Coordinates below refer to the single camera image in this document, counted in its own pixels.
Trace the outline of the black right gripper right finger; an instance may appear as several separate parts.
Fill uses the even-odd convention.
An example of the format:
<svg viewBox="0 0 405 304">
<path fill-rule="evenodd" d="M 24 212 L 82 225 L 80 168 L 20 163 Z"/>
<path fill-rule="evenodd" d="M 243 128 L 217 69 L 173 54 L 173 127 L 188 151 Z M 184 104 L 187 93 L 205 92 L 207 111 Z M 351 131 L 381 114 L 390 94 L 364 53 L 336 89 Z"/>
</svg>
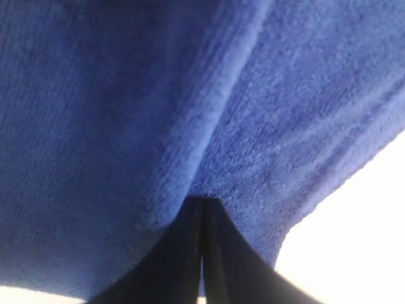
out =
<svg viewBox="0 0 405 304">
<path fill-rule="evenodd" d="M 218 199 L 202 200 L 202 271 L 208 303 L 306 303 L 247 243 Z"/>
</svg>

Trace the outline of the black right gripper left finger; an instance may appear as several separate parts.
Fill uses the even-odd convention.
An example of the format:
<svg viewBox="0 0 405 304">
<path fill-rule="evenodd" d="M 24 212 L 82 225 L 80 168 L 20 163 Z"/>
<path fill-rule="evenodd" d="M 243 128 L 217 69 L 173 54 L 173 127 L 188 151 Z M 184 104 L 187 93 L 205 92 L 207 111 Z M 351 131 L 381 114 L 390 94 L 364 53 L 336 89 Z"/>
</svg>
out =
<svg viewBox="0 0 405 304">
<path fill-rule="evenodd" d="M 89 300 L 93 304 L 197 303 L 203 203 L 187 198 L 156 246 L 128 274 Z"/>
</svg>

